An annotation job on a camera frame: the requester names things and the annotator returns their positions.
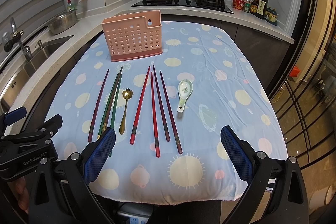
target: basket base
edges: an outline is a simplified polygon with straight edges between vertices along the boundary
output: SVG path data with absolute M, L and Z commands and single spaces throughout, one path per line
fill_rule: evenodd
M 111 61 L 112 62 L 126 61 L 126 60 L 132 60 L 132 59 L 138 59 L 138 58 L 143 58 L 143 57 L 149 57 L 149 56 L 159 55 L 161 53 L 162 53 L 162 47 L 145 51 L 145 52 L 143 52 L 143 55 L 141 55 L 141 56 L 138 56 L 139 52 L 134 52 L 134 53 L 130 53 L 130 54 L 127 53 L 127 54 L 117 55 L 117 56 L 115 56 L 113 58 L 111 56 Z

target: table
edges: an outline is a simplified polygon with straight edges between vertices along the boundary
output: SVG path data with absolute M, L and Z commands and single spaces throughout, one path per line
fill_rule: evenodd
M 47 119 L 55 114 L 63 126 L 52 140 L 59 159 L 81 152 L 96 100 L 107 69 L 107 78 L 93 133 L 96 140 L 106 100 L 115 76 L 123 66 L 115 117 L 116 144 L 91 190 L 121 202 L 178 204 L 195 200 L 235 200 L 247 183 L 240 180 L 220 140 L 222 127 L 230 125 L 240 139 L 271 158 L 285 160 L 282 132 L 250 63 L 225 31 L 188 22 L 162 22 L 161 55 L 125 62 L 111 62 L 104 35 L 86 51 L 59 88 Z M 145 73 L 154 64 L 162 70 L 183 154 L 177 153 L 166 101 L 159 80 L 170 142 L 166 142 L 156 97 L 161 157 L 156 158 L 152 125 L 150 78 L 144 94 L 135 144 L 130 133 Z M 182 79 L 194 90 L 182 117 L 177 115 L 177 86 Z M 128 101 L 126 129 L 119 134 L 125 99 L 122 90 L 134 95 Z

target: gold spoon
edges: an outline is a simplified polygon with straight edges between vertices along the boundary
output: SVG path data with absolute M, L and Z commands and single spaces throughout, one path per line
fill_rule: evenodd
M 127 102 L 128 102 L 128 99 L 132 98 L 132 95 L 133 95 L 133 91 L 131 91 L 129 89 L 126 89 L 126 90 L 123 91 L 123 98 L 126 99 L 126 104 L 125 104 L 124 115 L 123 115 L 123 118 L 121 120 L 120 127 L 119 127 L 120 135 L 123 135 L 123 133 L 125 132 Z

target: human hand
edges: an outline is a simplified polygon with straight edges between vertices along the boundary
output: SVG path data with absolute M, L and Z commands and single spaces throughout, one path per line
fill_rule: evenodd
M 14 181 L 15 191 L 18 193 L 17 204 L 20 209 L 28 213 L 29 206 L 29 193 L 26 188 L 26 180 L 24 177 L 21 177 Z

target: blue gripper pad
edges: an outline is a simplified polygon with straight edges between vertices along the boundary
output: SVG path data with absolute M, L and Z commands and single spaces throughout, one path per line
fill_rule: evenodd
M 4 124 L 6 126 L 10 126 L 11 124 L 23 119 L 26 115 L 27 115 L 26 108 L 24 106 L 19 107 L 6 114 Z
M 234 134 L 229 126 L 223 127 L 220 132 L 220 140 L 240 179 L 245 180 L 248 184 L 250 184 L 253 179 L 252 163 L 231 132 Z
M 102 135 L 99 138 L 99 142 L 84 166 L 83 180 L 86 185 L 97 179 L 109 153 L 116 143 L 116 133 L 113 128 L 110 128 L 105 135 Z

